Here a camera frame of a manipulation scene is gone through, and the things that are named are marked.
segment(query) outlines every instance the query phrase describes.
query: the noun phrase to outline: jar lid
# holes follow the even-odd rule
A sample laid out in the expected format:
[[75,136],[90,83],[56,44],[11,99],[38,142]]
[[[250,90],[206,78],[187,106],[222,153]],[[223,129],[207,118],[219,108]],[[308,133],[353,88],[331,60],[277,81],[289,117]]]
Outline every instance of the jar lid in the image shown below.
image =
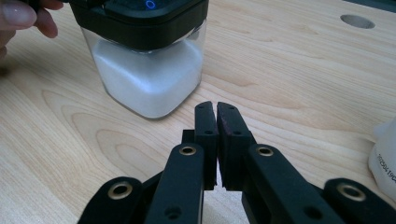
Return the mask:
[[207,16],[208,0],[70,0],[78,25],[136,50],[171,45]]

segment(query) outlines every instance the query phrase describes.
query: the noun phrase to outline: bolt hole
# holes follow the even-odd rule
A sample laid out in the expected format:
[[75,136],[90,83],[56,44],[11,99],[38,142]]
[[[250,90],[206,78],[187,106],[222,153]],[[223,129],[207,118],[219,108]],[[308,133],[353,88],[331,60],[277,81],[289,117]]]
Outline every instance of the bolt hole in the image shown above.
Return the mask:
[[348,184],[339,184],[337,186],[338,192],[340,192],[344,197],[356,201],[356,202],[362,202],[366,200],[366,194],[364,194],[363,191],[360,189],[348,185]]
[[319,220],[319,219],[322,219],[322,218],[323,218],[322,213],[321,213],[316,207],[313,207],[313,206],[308,206],[308,207],[306,207],[306,208],[304,209],[304,212],[305,212],[305,214],[306,214],[308,217],[310,217],[310,218],[312,218],[312,219]]
[[191,156],[193,154],[195,154],[195,152],[197,151],[197,149],[195,149],[195,147],[183,147],[180,149],[180,154],[185,155],[185,156]]
[[128,197],[128,195],[131,194],[132,189],[133,187],[130,183],[122,181],[111,186],[107,195],[113,200],[119,200]]
[[271,148],[268,148],[268,147],[258,147],[258,148],[256,149],[256,151],[257,151],[261,156],[269,157],[269,156],[274,155],[274,151],[273,151]]
[[169,220],[175,220],[181,216],[181,209],[179,206],[169,206],[164,213]]
[[354,27],[358,27],[361,29],[373,29],[375,24],[363,17],[355,16],[355,15],[342,15],[340,17],[341,21],[345,22]]

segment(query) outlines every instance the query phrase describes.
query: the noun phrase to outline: white powder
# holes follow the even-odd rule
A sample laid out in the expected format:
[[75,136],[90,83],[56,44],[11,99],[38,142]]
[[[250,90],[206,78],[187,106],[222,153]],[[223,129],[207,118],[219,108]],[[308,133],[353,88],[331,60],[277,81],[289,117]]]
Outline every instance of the white powder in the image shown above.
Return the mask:
[[156,119],[174,110],[201,82],[203,53],[196,42],[187,38],[138,53],[99,39],[91,49],[108,93],[138,114]]

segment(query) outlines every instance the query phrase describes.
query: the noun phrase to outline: wood grain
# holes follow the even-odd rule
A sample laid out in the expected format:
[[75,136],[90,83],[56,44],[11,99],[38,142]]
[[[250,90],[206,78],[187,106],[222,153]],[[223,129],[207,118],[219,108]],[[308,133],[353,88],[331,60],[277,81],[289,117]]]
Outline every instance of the wood grain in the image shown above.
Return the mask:
[[[396,117],[396,14],[338,0],[212,1],[201,85],[149,120],[106,94],[69,6],[51,13],[57,38],[18,31],[0,62],[1,223],[76,223],[107,180],[160,172],[203,101],[237,106],[309,182],[350,178],[396,207],[367,167],[373,127]],[[204,223],[247,223],[240,194],[207,192]]]

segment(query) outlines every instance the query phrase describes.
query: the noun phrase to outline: black bracket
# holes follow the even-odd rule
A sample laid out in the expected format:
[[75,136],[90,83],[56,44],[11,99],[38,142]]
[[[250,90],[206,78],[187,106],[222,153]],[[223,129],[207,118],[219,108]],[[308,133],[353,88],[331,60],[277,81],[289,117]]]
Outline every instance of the black bracket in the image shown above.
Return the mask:
[[394,223],[396,211],[363,185],[344,178],[324,189],[309,184],[275,147],[257,144],[235,106],[195,107],[163,172],[141,183],[118,177],[92,197],[78,223],[202,223],[204,191],[242,191],[250,223]]

